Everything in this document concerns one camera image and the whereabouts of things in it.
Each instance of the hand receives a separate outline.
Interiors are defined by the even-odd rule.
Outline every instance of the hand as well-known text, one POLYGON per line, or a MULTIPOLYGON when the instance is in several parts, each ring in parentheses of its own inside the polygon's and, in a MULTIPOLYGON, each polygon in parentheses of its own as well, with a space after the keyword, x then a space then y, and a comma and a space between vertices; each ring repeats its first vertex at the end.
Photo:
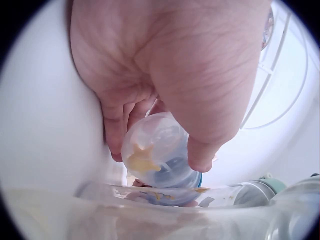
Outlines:
POLYGON ((188 161, 209 171, 243 119, 269 0, 74 0, 71 49, 101 101, 116 161, 126 131, 157 97, 190 134, 188 161))

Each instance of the white wire rack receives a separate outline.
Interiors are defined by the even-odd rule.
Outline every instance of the white wire rack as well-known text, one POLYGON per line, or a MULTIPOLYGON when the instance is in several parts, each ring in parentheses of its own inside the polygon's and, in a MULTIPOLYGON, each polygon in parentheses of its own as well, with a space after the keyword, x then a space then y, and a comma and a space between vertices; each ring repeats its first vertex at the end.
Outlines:
POLYGON ((249 109, 249 111, 247 112, 245 118, 243 119, 239 130, 256 130, 256 129, 267 127, 267 126, 275 123, 276 121, 281 119, 292 108, 292 106, 295 104, 295 102, 297 101, 297 99, 299 98, 299 96, 300 96, 300 94, 302 92, 303 86, 304 86, 305 81, 306 81, 307 72, 308 72, 308 49, 307 49, 305 35, 304 35, 303 30, 302 30, 302 26, 301 26, 301 24, 298 24, 298 28, 299 28, 300 34, 302 36, 302 45, 304 46, 304 49, 305 49, 306 66, 305 66, 304 79, 302 81, 301 87, 300 87, 296 97, 294 98, 292 103, 289 105, 289 107, 282 114, 280 114, 278 117, 276 117, 272 121, 269 121, 268 123, 265 123, 265 124, 263 124, 261 126, 257 126, 257 127, 248 127, 248 128, 245 127, 245 124, 248 122, 248 119, 250 118, 250 116, 252 115, 253 111, 257 107, 260 99, 262 98, 263 94, 265 93, 265 91, 266 91, 266 89, 267 89, 267 87, 268 87, 268 85, 270 83, 270 80, 272 79, 273 73, 274 73, 274 71, 275 71, 275 69, 277 67, 279 56, 281 54, 281 51, 282 51, 282 48, 283 48, 283 45, 284 45, 284 41, 285 41, 288 29, 289 29, 289 24, 290 24, 291 17, 292 17, 291 13, 288 12, 287 16, 286 16, 285 25, 284 25, 283 33, 282 33, 282 36, 281 36, 281 40, 280 40, 278 49, 276 51, 276 55, 274 57, 274 60, 273 60, 273 62, 271 64, 271 67, 268 68, 268 67, 264 66, 263 65, 263 60, 261 62, 259 62, 258 68, 260 68, 261 70, 265 71, 268 75, 267 75, 267 77, 266 77, 266 79, 265 79, 265 81, 264 81, 264 83, 262 85, 262 88, 260 89, 255 101, 253 102, 251 108, 249 109))

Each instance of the white surface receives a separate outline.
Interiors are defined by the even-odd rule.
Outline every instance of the white surface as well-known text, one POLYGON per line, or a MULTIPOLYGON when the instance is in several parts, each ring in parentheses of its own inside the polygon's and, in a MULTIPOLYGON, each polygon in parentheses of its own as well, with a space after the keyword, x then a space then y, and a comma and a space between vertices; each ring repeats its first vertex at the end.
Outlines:
POLYGON ((267 170, 287 186, 319 173, 319 95, 313 102, 301 128, 281 156, 267 170))
POLYGON ((1 73, 2 187, 74 194, 106 174, 121 183, 122 164, 110 160, 103 143, 99 101, 72 62, 65 12, 64 0, 47 4, 20 35, 1 73))

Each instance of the finger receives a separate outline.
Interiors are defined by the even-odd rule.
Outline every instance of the finger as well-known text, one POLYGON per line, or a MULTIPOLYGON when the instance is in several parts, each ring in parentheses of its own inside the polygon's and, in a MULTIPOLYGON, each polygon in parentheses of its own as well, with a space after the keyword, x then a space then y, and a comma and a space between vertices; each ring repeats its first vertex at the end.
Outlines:
POLYGON ((127 130, 129 130, 137 121, 143 119, 146 116, 147 111, 150 110, 155 99, 156 96, 152 95, 149 99, 145 99, 136 103, 129 115, 127 130))
POLYGON ((128 129, 129 116, 135 105, 136 105, 135 103, 127 103, 123 105, 123 123, 124 123, 125 130, 128 129))
POLYGON ((192 201, 179 207, 196 207, 196 206, 198 206, 198 202, 192 201))
POLYGON ((189 22, 197 22, 197 31, 206 34, 189 28, 182 38, 166 35, 166 44, 159 39, 153 52, 151 79, 161 100, 190 134, 188 162, 194 170, 207 172, 216 151, 238 132, 254 84, 268 9, 267 4, 259 10, 244 8, 256 21, 241 28, 231 24, 235 20, 231 11, 217 28, 188 15, 189 22), (228 29, 219 32, 221 26, 228 29), (248 35, 240 37, 243 32, 248 35))
POLYGON ((113 155, 121 153, 124 137, 123 105, 109 107, 102 105, 103 122, 106 132, 106 143, 113 155))
POLYGON ((168 109, 166 108, 163 101, 161 101, 160 99, 156 99, 148 115, 152 115, 155 113, 162 113, 162 112, 168 112, 168 109))
POLYGON ((188 163, 189 166, 199 172, 207 172, 212 167, 212 160, 218 151, 218 146, 212 143, 202 143, 189 136, 188 139, 188 163))

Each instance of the plastic bottle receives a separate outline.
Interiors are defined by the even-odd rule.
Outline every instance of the plastic bottle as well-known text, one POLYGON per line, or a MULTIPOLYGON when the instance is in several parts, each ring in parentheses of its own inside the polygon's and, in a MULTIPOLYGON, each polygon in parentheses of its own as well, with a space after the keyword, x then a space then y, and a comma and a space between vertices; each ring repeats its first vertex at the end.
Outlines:
POLYGON ((171 113, 157 113, 138 121, 124 137, 121 155, 128 171, 157 188, 196 188, 202 175, 187 157, 188 133, 171 113))

